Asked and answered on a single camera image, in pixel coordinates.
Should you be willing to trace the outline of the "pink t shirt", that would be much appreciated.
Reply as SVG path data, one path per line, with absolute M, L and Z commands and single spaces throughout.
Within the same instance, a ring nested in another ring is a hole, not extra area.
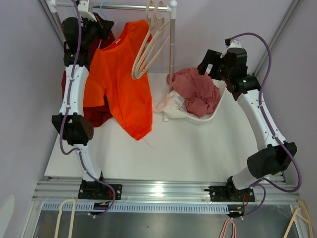
M 176 72 L 171 86 L 185 98 L 187 112 L 199 118 L 214 113 L 221 99 L 213 80 L 207 74 L 199 75 L 194 67 Z

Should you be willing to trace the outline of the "orange t shirt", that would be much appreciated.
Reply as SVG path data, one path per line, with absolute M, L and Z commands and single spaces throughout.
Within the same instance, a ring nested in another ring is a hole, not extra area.
M 153 123 L 148 77 L 132 78 L 132 67 L 148 27 L 143 19 L 127 22 L 109 46 L 96 49 L 84 93 L 84 107 L 107 102 L 112 116 L 136 140 L 146 136 Z

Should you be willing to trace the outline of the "white t shirt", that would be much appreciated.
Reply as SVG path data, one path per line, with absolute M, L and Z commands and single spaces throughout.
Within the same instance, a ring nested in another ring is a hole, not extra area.
M 185 98 L 175 90 L 169 92 L 161 102 L 153 107 L 154 113 L 163 113 L 169 119 L 182 119 L 187 117 L 197 118 L 187 112 L 185 107 Z

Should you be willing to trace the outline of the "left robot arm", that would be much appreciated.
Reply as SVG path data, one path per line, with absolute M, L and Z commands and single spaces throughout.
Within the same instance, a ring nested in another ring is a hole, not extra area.
M 59 133 L 59 144 L 64 141 L 72 148 L 64 155 L 75 153 L 81 164 L 83 176 L 78 198 L 87 200 L 112 200 L 115 190 L 104 181 L 103 172 L 93 157 L 89 142 L 93 138 L 92 123 L 84 117 L 84 91 L 92 55 L 90 46 L 96 39 L 107 39 L 114 22 L 102 19 L 97 13 L 81 18 L 68 17 L 62 22 L 65 36 L 63 46 L 65 65 L 65 89 L 58 115 L 52 123 Z

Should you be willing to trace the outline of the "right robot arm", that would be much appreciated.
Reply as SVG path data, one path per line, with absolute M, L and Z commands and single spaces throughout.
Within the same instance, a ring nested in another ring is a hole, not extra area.
M 207 50 L 203 61 L 197 67 L 198 73 L 206 73 L 211 66 L 209 77 L 223 80 L 227 90 L 245 113 L 256 138 L 258 151 L 247 159 L 247 166 L 227 181 L 225 194 L 230 200 L 238 200 L 243 190 L 268 175 L 285 171 L 291 158 L 297 152 L 293 142 L 287 142 L 273 128 L 273 120 L 265 108 L 261 86 L 257 78 L 247 73 L 247 52 L 244 48 L 229 48 L 225 54 Z

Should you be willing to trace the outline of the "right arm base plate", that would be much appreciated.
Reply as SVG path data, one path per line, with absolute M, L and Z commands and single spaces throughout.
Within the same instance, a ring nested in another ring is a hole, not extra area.
M 255 202 L 255 194 L 251 188 L 238 190 L 228 185 L 214 185 L 204 191 L 210 195 L 212 202 Z

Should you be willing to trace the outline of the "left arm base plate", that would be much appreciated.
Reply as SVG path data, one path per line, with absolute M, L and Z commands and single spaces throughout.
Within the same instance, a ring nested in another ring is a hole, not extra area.
M 121 199 L 122 185 L 121 184 L 110 184 L 113 191 L 103 184 L 97 182 L 82 183 L 78 192 L 78 199 L 82 200 L 113 200 Z

